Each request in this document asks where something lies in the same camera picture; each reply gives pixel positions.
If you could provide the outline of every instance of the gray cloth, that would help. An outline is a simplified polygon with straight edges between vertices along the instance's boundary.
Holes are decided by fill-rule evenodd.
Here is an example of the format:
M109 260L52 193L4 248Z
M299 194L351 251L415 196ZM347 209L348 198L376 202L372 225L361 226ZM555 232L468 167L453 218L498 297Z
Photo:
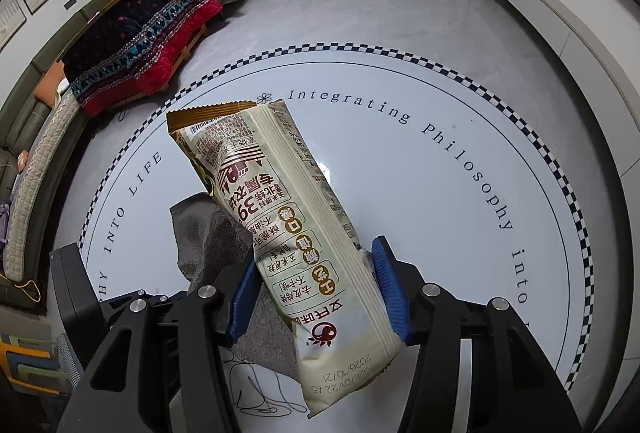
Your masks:
M178 267L191 282L189 292L214 285L227 265L240 263L253 246L251 233L207 193L190 196L171 208ZM293 336L262 285L249 328L231 349L239 357L298 381Z

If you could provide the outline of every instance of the checkered border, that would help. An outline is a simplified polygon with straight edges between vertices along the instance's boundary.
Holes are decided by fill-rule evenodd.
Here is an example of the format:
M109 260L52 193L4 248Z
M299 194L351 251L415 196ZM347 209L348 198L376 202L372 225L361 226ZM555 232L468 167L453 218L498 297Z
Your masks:
M574 385L575 378L577 376L578 370L582 365L582 361L584 360L584 353L587 349L587 342L589 341L589 336L591 334L591 321L593 320L593 300L594 300L594 278L593 278L593 258L591 257L591 245L589 242L589 234L587 233L587 227L584 223L584 218L582 216L582 211L580 210L580 206L575 197L574 190L571 188L569 184L569 180L567 180L560 164L554 158L552 153L549 151L549 148L542 142L542 139L538 136L538 134L531 129L529 124L527 124L522 117L520 117L513 109L507 106L497 95L489 92L484 86L473 82L473 80L469 79L462 74L457 73L455 70L451 70L451 68L447 68L442 64L435 63L434 61L430 61L425 58L421 58L419 56L414 56L413 54L409 54L406 52L399 52L398 50L393 50L391 48L383 48L383 47L374 47L370 45L355 45L353 43L339 44L339 43L316 43L316 44L305 44L299 46L290 46L287 48L276 48L275 50L270 50L269 52L263 52L261 54L254 54L249 58L236 61L235 63L230 63L224 66L223 68L219 68L216 71L212 72L208 76L203 76L200 80L196 80L192 82L188 87L181 89L178 93L176 93L171 99L167 100L163 106L156 109L145 122L140 126L127 140L124 147L120 150L116 158L113 159L111 166L107 170L106 174L100 181L100 187L95 191L94 199L91 202L89 207L89 211L84 219L84 223L82 225L82 234L80 235L80 239L78 241L78 246L82 250L82 246L84 245L84 240L86 238L87 229L89 228L89 222L91 220L92 213L94 212L94 207L100 198L100 194L107 184L107 180L109 179L111 173L114 171L116 165L120 161L120 159L127 152L129 147L135 142L135 140L142 134L147 126L149 126L159 115L165 112L168 108L171 107L172 104L183 98L188 93L195 90L197 87L202 86L206 82L215 79L216 77L220 77L227 72L235 70L236 68L240 68L241 66L245 66L246 64L255 63L256 61L264 61L265 59L274 58L277 56L284 56L287 54L299 54L302 52L318 52L322 50L339 50L341 52L364 52L366 54L377 54L381 56L387 56L394 59L399 59L402 61L408 61L410 63L418 64L434 72L442 74L443 76L449 77L449 79L453 79L456 82L459 82L465 88L468 88L472 92L477 93L479 96L484 98L487 102L491 103L495 108L499 109L502 114L507 117L515 126L529 139L532 145L538 150L540 156L542 156L543 160L551 169L554 177L558 181L558 185L560 186L564 197L569 204L569 208L571 209L571 213L574 217L575 228L578 233L578 237L580 239L580 247L582 249L582 261L584 264L584 319L582 320L582 333L580 334L580 342L578 344L577 352L575 353L574 363L571 367L571 371L569 376L564 384L564 389L569 391Z

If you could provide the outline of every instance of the barcode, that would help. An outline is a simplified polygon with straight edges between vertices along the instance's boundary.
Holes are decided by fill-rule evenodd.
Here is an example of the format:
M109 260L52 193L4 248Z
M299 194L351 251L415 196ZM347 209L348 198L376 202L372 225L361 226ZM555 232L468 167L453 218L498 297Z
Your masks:
M194 124L193 126L191 126L191 134L194 135L197 130L204 128L205 126L207 126L207 124L209 124L213 119L209 119L209 120L203 120L202 122L199 122L197 124Z

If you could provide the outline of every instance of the blanket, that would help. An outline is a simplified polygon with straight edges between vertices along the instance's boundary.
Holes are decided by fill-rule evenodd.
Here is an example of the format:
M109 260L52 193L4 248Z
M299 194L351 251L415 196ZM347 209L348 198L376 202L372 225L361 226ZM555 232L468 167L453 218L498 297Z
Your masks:
M65 74L89 116L170 79L191 35L222 10L216 0L120 0L65 53Z

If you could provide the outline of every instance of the purple bag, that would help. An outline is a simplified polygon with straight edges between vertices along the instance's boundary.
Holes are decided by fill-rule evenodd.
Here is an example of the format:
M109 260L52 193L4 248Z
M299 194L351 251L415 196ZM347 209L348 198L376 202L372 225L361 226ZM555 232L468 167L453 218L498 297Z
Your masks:
M6 232L9 228L11 206L6 202L0 202L0 253L6 245Z

